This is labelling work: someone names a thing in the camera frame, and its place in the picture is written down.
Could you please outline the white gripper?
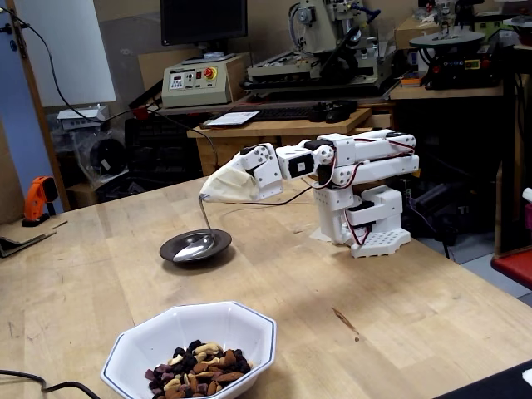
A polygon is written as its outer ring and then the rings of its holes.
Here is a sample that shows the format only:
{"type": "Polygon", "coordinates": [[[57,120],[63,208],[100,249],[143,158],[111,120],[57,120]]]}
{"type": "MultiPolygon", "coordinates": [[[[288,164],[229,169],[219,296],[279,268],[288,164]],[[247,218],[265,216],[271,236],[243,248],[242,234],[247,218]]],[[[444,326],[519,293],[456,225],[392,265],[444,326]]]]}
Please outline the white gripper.
{"type": "Polygon", "coordinates": [[[254,177],[258,189],[254,200],[266,200],[283,192],[283,178],[271,144],[244,147],[239,155],[240,164],[254,177]]]}

